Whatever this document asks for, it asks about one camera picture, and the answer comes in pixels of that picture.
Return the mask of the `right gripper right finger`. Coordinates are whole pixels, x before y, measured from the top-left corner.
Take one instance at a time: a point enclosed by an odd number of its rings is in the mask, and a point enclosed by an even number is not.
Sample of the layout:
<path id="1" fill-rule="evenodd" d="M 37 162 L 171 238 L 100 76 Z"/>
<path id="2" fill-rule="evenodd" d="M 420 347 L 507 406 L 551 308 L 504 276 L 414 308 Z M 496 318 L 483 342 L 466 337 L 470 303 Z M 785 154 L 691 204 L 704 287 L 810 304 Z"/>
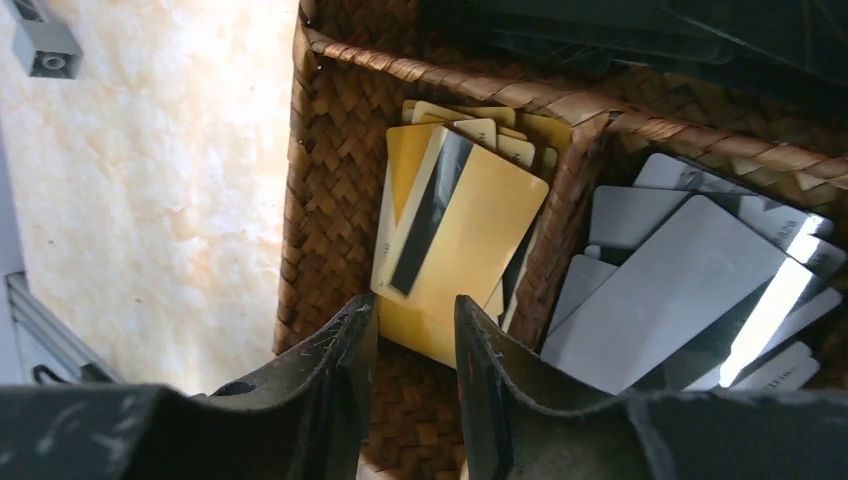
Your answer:
<path id="1" fill-rule="evenodd" d="M 473 479 L 843 479 L 840 391 L 610 396 L 545 363 L 466 295 L 455 301 Z"/>

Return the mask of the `gold credit card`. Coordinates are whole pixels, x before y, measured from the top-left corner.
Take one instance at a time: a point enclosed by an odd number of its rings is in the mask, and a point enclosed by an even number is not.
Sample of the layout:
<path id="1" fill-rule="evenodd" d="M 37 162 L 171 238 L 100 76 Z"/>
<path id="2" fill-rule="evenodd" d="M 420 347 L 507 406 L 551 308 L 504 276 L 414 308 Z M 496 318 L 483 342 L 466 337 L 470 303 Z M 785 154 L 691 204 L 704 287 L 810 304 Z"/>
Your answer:
<path id="1" fill-rule="evenodd" d="M 468 137 L 435 129 L 376 274 L 377 294 L 453 320 L 459 296 L 487 304 L 549 192 Z"/>

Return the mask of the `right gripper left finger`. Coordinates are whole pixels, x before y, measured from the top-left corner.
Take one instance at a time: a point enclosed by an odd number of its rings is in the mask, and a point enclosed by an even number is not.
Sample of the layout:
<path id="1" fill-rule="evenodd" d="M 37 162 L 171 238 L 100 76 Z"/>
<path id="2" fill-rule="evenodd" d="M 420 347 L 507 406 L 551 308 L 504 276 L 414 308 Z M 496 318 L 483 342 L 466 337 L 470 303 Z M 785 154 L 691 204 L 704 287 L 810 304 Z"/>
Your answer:
<path id="1" fill-rule="evenodd" d="M 5 479 L 353 479 L 368 437 L 375 298 L 212 394 L 159 384 L 1 391 Z"/>

